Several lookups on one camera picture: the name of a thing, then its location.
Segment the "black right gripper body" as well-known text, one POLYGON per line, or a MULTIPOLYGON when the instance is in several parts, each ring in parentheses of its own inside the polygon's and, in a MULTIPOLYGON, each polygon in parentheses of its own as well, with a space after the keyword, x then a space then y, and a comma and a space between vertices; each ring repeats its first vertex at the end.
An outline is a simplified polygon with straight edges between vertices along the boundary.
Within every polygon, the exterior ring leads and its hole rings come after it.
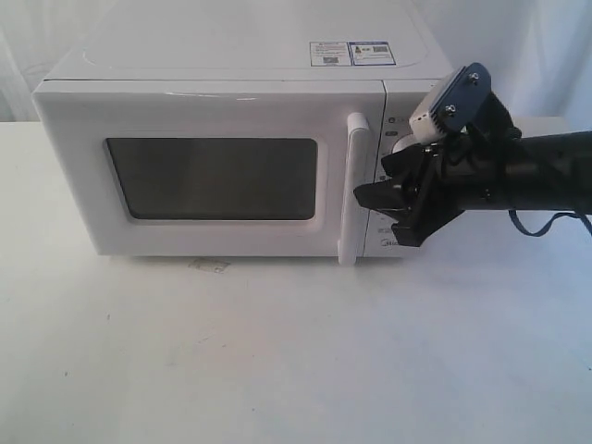
POLYGON ((426 177, 422 183, 413 185, 413 225, 404 227, 396 223, 392 226, 394 236, 400 246, 421 246, 428 237, 463 212, 438 175, 442 167, 442 150, 438 145, 428 147, 433 155, 433 173, 426 177))

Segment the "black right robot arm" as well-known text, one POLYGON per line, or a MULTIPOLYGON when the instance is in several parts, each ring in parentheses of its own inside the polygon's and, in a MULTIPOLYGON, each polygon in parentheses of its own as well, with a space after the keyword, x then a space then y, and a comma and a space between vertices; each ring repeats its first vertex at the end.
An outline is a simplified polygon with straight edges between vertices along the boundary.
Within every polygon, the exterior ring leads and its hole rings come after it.
POLYGON ((524 137, 494 93, 452 126, 424 112, 410 121, 413 143, 385 156, 384 180, 358 186, 357 203, 392 219, 397 243, 419 247, 467 211, 505 211, 528 237, 521 211, 550 211, 591 227, 591 134, 524 137))

